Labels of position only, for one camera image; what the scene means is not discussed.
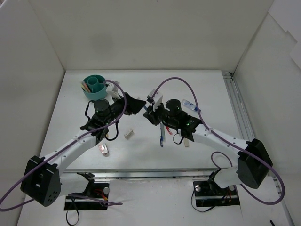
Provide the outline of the red gel pen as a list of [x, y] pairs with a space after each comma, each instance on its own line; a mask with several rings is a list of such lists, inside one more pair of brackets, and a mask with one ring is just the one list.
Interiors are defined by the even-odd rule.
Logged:
[[170, 135], [173, 134], [169, 127], [166, 127], [166, 129], [167, 129], [167, 131], [168, 131], [168, 133], [169, 133]]

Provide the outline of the dark blue gel pen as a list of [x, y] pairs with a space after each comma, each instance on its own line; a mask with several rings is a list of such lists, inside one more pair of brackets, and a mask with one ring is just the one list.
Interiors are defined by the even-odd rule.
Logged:
[[160, 146], [163, 147], [164, 146], [164, 133], [163, 133], [163, 125], [162, 123], [160, 123], [159, 125], [160, 127]]

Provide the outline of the eraser block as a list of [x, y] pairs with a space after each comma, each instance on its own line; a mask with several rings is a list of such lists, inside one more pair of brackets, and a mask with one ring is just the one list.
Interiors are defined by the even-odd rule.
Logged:
[[126, 131], [126, 133], [124, 133], [124, 138], [125, 139], [130, 139], [130, 137], [132, 136], [134, 134], [134, 130], [132, 129], [132, 128], [130, 128], [130, 129], [128, 129], [127, 131]]

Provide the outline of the orange pencil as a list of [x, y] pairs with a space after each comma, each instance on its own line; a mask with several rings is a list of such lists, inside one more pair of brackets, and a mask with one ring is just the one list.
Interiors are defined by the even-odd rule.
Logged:
[[86, 86], [84, 85], [84, 82], [82, 81], [82, 87], [83, 87], [83, 89], [87, 92], [87, 88], [86, 88]]

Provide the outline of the grey-blue pen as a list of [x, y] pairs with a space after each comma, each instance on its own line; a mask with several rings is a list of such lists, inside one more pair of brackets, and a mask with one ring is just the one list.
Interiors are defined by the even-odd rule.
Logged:
[[88, 87], [88, 85], [84, 81], [83, 81], [83, 84], [85, 85], [87, 92], [91, 93], [90, 88]]

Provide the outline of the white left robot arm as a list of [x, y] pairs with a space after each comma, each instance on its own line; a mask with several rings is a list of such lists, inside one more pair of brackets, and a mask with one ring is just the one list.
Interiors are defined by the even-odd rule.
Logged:
[[70, 193], [90, 197], [94, 192], [93, 179], [81, 173], [68, 176], [65, 170], [85, 151], [99, 144], [106, 137], [108, 127], [116, 124], [122, 115], [136, 115], [146, 105], [146, 101], [134, 99], [128, 93], [114, 98], [112, 104], [106, 99], [93, 103], [94, 115], [64, 147], [43, 157], [34, 156], [27, 163], [20, 189], [44, 207]]

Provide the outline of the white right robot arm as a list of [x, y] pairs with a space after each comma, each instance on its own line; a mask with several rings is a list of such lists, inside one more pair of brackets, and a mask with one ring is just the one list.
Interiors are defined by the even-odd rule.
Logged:
[[236, 166], [219, 169], [210, 175], [208, 188], [214, 194], [219, 194], [228, 186], [240, 184], [257, 189], [272, 166], [271, 159], [260, 140], [247, 141], [208, 129], [200, 119], [183, 111], [177, 99], [171, 99], [166, 104], [161, 101], [150, 101], [144, 117], [153, 125], [162, 123], [175, 129], [182, 139], [204, 144], [237, 162]]

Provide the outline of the clear blue-capped spray bottle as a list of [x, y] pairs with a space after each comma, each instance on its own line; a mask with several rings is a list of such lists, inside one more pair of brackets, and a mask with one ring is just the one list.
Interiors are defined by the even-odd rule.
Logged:
[[182, 104], [184, 107], [186, 107], [186, 108], [188, 108], [188, 109], [190, 109], [190, 110], [192, 110], [192, 111], [194, 111], [194, 112], [200, 112], [200, 109], [198, 109], [198, 107], [197, 107], [195, 104], [193, 104], [192, 102], [190, 102], [190, 101], [188, 101], [188, 100], [186, 100], [186, 99], [183, 99], [183, 100], [181, 101], [181, 104]]

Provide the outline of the teal round divided container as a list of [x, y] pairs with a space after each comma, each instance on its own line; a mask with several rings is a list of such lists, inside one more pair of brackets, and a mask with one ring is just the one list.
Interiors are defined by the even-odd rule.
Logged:
[[84, 95], [89, 100], [98, 100], [106, 98], [106, 86], [104, 85], [105, 78], [101, 75], [90, 75], [83, 80], [91, 90], [91, 93], [85, 92], [83, 89]]

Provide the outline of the long white eraser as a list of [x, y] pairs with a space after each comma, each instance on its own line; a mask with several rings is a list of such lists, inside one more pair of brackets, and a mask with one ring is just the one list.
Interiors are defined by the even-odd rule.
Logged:
[[183, 142], [185, 148], [188, 148], [190, 146], [189, 140], [187, 138], [184, 138]]

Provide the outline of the aluminium front rail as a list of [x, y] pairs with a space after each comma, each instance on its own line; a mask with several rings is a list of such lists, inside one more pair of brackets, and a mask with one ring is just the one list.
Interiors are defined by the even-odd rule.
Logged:
[[93, 179], [151, 179], [151, 178], [207, 178], [217, 168], [179, 168], [179, 169], [122, 169], [122, 170], [71, 170], [62, 173], [64, 176], [92, 174]]

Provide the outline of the aluminium rail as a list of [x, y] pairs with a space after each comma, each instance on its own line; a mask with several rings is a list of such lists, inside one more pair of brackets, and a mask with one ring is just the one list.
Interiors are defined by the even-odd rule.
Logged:
[[179, 169], [122, 169], [122, 170], [71, 170], [62, 173], [64, 176], [92, 174], [93, 179], [151, 179], [151, 178], [207, 178], [217, 168], [179, 168]]
[[222, 71], [222, 76], [225, 81], [240, 136], [244, 140], [252, 141], [254, 139], [253, 129], [247, 116], [238, 86], [233, 79], [233, 74], [229, 71]]

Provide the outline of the aluminium right side rail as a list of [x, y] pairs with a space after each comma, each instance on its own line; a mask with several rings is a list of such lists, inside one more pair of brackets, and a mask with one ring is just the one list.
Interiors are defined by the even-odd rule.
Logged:
[[238, 86], [233, 79], [233, 74], [229, 71], [222, 71], [222, 76], [225, 81], [240, 136], [244, 140], [252, 141], [254, 139], [253, 129], [247, 116]]

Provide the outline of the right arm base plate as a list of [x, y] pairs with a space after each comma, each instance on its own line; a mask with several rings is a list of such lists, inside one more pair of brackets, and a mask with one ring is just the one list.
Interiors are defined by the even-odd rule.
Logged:
[[194, 179], [191, 205], [195, 209], [204, 208], [201, 212], [216, 207], [240, 206], [237, 189], [234, 186], [220, 188], [208, 182], [208, 179]]

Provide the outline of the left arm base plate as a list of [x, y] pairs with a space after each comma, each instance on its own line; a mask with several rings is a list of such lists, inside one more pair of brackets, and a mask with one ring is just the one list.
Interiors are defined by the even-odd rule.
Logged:
[[[89, 190], [87, 197], [104, 200], [109, 198], [110, 192], [110, 183], [108, 181], [98, 181], [95, 182], [93, 187]], [[95, 200], [87, 199], [87, 198], [76, 198], [66, 196], [64, 202], [64, 211], [69, 210], [107, 210], [108, 204], [101, 204]]]

